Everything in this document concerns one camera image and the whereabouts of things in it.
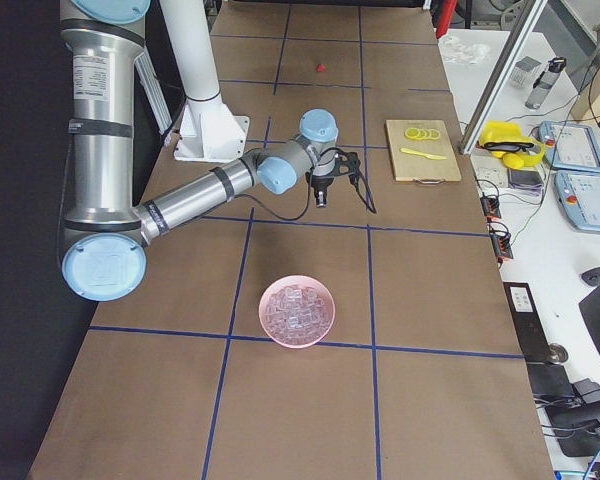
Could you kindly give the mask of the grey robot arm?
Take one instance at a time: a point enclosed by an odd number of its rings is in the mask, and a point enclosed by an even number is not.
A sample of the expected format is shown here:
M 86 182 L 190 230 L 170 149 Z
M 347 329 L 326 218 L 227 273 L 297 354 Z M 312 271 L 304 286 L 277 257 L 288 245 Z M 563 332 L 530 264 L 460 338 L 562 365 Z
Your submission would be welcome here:
M 61 270 L 79 296 L 110 301 L 132 292 L 153 239 L 263 185 L 282 194 L 302 177 L 325 176 L 338 136 L 334 116 L 306 112 L 299 131 L 271 150 L 246 150 L 249 121 L 220 91 L 199 1 L 161 5 L 184 90 L 181 159 L 212 169 L 142 204 L 132 200 L 134 81 L 145 53 L 145 1 L 64 1 L 61 36 L 73 56 L 69 122 L 75 204 L 64 216 Z

